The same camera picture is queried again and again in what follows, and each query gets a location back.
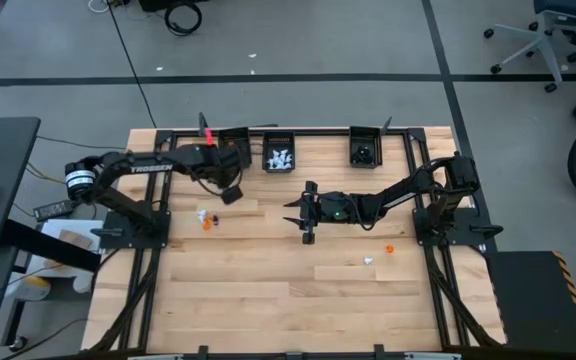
table leg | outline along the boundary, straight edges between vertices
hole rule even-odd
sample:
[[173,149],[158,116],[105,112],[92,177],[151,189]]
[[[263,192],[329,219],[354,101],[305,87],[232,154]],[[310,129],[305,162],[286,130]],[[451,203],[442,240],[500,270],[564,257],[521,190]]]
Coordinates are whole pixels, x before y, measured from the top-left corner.
[[13,220],[6,220],[0,245],[14,246],[66,266],[95,272],[101,255],[57,240]]

black bin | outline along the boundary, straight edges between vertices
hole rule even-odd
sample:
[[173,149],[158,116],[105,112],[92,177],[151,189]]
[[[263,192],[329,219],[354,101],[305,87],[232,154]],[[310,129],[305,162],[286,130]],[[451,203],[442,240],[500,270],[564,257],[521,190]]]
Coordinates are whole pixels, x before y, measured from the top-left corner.
[[[271,169],[268,159],[273,158],[273,150],[281,152],[288,149],[288,154],[292,155],[291,167],[289,169]],[[264,145],[261,157],[261,167],[267,173],[289,173],[297,166],[297,153],[295,152],[295,133],[292,131],[266,131],[264,132]]]
[[248,128],[233,128],[219,130],[217,136],[218,145],[220,148],[228,146],[237,146],[243,156],[243,167],[248,168],[252,163],[252,151],[250,150],[250,135]]
[[374,169],[382,165],[381,156],[381,129],[350,127],[350,166]]

gray floor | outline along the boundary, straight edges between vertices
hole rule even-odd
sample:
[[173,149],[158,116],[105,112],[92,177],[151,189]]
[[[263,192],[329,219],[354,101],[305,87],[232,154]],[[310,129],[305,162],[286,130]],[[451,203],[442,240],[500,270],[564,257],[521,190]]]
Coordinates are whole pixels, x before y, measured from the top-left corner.
[[[8,1],[0,15],[0,78],[131,76],[110,15],[94,14],[86,3]],[[483,29],[494,23],[524,28],[534,20],[527,0],[431,3],[453,74],[487,74],[522,45],[504,36],[484,40]],[[140,76],[439,73],[421,0],[211,0],[200,7],[204,23],[187,38],[170,35],[135,1],[117,9]],[[559,55],[563,60],[566,53]],[[544,74],[547,68],[533,57],[504,72]],[[559,250],[576,282],[576,192],[566,174],[576,136],[569,115],[576,83],[549,95],[543,85],[460,82],[455,88],[491,216],[506,229],[499,247]],[[166,84],[145,85],[144,91],[162,127],[195,126],[199,111],[212,126],[380,125],[389,116],[393,125],[453,124],[441,82]],[[122,146],[129,129],[150,127],[135,85],[0,87],[0,116],[27,115],[42,119],[42,135],[96,145]],[[97,153],[38,140],[31,161],[61,176],[64,163]],[[65,196],[63,187],[28,175],[16,202],[31,209]],[[77,216],[90,218],[92,209]],[[17,210],[11,217],[33,224]],[[81,298],[32,305],[21,329],[31,341],[85,317],[88,309]],[[71,354],[82,329],[78,324],[20,358]],[[0,348],[0,358],[5,354]]]

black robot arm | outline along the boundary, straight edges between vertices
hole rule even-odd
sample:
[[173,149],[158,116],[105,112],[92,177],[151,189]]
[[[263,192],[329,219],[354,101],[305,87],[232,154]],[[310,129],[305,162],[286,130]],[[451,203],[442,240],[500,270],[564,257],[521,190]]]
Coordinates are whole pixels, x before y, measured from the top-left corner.
[[[446,184],[433,180],[433,172],[443,167]],[[286,204],[300,207],[300,219],[285,218],[305,231],[304,244],[314,243],[313,228],[319,223],[359,224],[371,230],[388,210],[416,195],[435,194],[437,200],[427,210],[427,225],[434,232],[446,231],[453,222],[454,210],[461,199],[472,195],[480,187],[473,159],[456,154],[453,157],[432,160],[409,177],[378,194],[344,194],[342,192],[317,193],[317,184],[308,181],[301,198]]]
[[[241,158],[238,148],[182,145],[168,152],[109,152],[69,163],[65,169],[68,197],[86,204],[104,205],[147,230],[157,223],[152,204],[134,201],[111,186],[123,175],[165,171],[190,176],[193,181],[199,181],[204,189],[220,196],[226,204],[243,196],[239,189]],[[217,185],[221,193],[208,189],[201,180]]]

wooden table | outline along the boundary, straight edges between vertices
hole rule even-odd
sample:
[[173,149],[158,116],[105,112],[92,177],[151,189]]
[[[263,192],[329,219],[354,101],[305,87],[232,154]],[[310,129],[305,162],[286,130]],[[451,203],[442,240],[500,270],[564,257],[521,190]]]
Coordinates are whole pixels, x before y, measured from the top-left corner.
[[[155,131],[133,130],[128,148],[152,151]],[[449,127],[425,131],[431,159],[453,154]],[[306,180],[316,181],[321,192],[375,193],[408,176],[401,137],[382,141],[384,164],[374,170],[349,167],[348,138],[342,136],[297,137],[290,174],[266,174],[261,156],[253,155],[241,184],[245,197],[231,206],[188,177],[173,175],[170,241],[160,261],[148,353],[196,353],[199,345],[211,353],[371,352],[374,344],[386,351],[439,350],[423,250],[412,223],[414,202],[392,209],[370,232],[321,224],[312,246],[302,245],[301,232],[282,219],[298,217],[298,209],[282,205],[300,196]],[[180,144],[191,142],[205,140],[184,138]],[[253,153],[259,152],[261,138],[252,142]],[[418,153],[416,158],[421,164]],[[443,174],[437,175],[442,181]],[[125,176],[119,189],[143,199],[146,181],[146,175]],[[219,213],[219,226],[204,231],[200,209]],[[120,251],[97,277],[83,348],[99,340],[123,307],[133,254]],[[373,263],[365,265],[364,257]],[[464,303],[491,336],[505,342],[484,258],[456,246],[452,258]],[[444,306],[456,343],[445,298]],[[141,310],[135,313],[138,324]]]

